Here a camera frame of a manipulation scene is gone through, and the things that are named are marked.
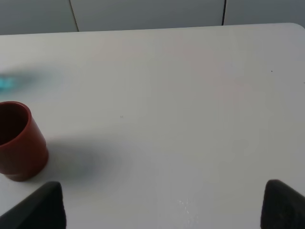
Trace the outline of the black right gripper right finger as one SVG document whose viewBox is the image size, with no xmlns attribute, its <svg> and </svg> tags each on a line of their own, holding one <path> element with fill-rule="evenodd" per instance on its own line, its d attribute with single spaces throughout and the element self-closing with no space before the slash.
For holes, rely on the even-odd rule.
<svg viewBox="0 0 305 229">
<path fill-rule="evenodd" d="M 280 180 L 269 180 L 260 218 L 262 229 L 305 229 L 305 197 Z"/>
</svg>

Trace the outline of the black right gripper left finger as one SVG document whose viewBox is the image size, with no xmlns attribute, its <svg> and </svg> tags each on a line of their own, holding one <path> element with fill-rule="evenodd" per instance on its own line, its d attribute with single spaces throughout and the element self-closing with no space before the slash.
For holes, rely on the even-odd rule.
<svg viewBox="0 0 305 229">
<path fill-rule="evenodd" d="M 2 229 L 65 229 L 66 226 L 62 187 L 58 181 L 45 183 L 0 217 Z"/>
</svg>

